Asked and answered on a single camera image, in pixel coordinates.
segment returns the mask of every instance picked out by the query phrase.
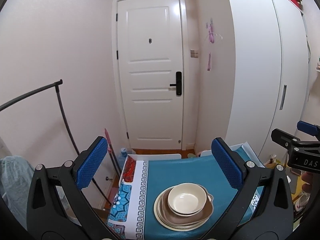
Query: metal bolt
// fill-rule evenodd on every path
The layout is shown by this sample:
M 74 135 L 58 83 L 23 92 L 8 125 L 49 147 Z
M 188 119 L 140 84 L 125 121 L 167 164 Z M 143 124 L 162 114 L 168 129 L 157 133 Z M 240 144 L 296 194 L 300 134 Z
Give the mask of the metal bolt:
M 277 165 L 277 169 L 279 170 L 279 171 L 283 171 L 283 167 L 281 166 L 281 165 Z
M 64 163 L 64 166 L 70 167 L 72 164 L 73 164 L 73 161 L 66 161 L 66 162 Z
M 41 170 L 41 169 L 42 169 L 42 167 L 43 167 L 43 165 L 42 165 L 42 164 L 38 164 L 38 165 L 36 166 L 36 170 L 37 170 L 37 171 L 39 171 L 39 170 Z
M 253 167 L 255 166 L 255 164 L 254 164 L 254 162 L 252 162 L 252 161 L 248 161 L 248 162 L 247 162 L 247 166 L 248 166 L 249 168 L 253 168 Z

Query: stack of dishes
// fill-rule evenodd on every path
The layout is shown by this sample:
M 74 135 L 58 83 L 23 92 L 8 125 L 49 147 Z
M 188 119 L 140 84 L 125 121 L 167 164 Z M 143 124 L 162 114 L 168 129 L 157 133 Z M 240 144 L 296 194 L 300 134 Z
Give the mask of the stack of dishes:
M 183 183 L 160 193 L 154 204 L 154 213 L 164 227 L 190 231 L 207 222 L 213 213 L 212 202 L 213 196 L 205 187 Z

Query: blue gripper pad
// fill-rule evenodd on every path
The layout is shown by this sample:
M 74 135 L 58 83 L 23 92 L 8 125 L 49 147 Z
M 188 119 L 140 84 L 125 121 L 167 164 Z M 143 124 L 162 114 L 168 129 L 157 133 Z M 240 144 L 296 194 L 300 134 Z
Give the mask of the blue gripper pad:
M 77 170 L 76 185 L 79 190 L 88 187 L 108 151 L 108 142 L 102 138 Z
M 238 190 L 241 189 L 243 185 L 243 174 L 217 139 L 214 139 L 211 143 L 211 152 L 230 186 Z
M 311 136 L 316 136 L 319 134 L 319 130 L 316 125 L 313 125 L 313 124 L 310 124 L 307 122 L 303 122 L 303 121 L 299 121 L 297 123 L 297 129 L 301 132 L 310 134 Z

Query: cream bowl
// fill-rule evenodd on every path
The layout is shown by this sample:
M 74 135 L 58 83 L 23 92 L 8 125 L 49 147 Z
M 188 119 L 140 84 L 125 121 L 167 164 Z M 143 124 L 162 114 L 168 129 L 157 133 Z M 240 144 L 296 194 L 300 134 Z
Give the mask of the cream bowl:
M 194 214 L 204 207 L 207 201 L 205 190 L 194 183 L 182 183 L 173 187 L 168 195 L 169 207 L 178 214 Z

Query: finger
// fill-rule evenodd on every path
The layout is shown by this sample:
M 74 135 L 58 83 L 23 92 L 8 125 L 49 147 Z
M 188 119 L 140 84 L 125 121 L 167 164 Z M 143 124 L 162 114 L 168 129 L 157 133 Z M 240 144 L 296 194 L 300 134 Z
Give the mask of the finger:
M 313 181 L 313 173 L 311 173 L 311 172 L 306 172 L 306 173 L 302 174 L 301 179 L 302 179 L 304 182 L 306 182 L 306 183 L 312 184 L 312 181 Z
M 306 193 L 311 193 L 312 190 L 312 185 L 309 184 L 303 184 L 302 185 L 302 190 Z

